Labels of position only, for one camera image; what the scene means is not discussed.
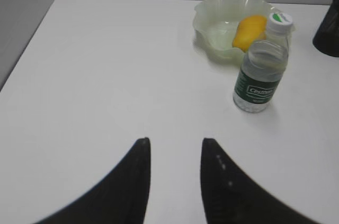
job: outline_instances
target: yellow fruit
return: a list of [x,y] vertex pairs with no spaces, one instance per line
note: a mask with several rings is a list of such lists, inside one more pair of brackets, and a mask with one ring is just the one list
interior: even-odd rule
[[265,31],[266,22],[267,19],[261,15],[253,15],[241,20],[232,46],[246,52],[252,42]]

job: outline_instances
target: white bottle cap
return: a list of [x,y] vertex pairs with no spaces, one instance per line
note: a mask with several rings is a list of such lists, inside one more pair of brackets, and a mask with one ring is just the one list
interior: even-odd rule
[[292,17],[283,12],[271,13],[267,20],[266,30],[278,34],[287,35],[293,26]]

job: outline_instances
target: bottle label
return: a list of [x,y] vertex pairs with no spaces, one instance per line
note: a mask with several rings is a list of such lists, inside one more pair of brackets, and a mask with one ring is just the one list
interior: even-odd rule
[[234,91],[243,100],[253,104],[264,104],[272,98],[279,81],[258,81],[247,76],[241,69]]

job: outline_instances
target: water bottle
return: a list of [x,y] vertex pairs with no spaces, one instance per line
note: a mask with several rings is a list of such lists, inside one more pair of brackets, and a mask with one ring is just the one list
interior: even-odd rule
[[291,16],[272,13],[265,37],[251,44],[233,93],[233,100],[240,109],[257,113],[268,106],[286,69],[292,25]]

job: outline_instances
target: pale green bowl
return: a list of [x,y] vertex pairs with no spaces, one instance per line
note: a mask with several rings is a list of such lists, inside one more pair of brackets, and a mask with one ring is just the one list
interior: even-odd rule
[[239,22],[251,15],[268,17],[280,12],[264,0],[204,0],[195,8],[193,27],[201,33],[206,45],[222,57],[243,55],[232,47]]

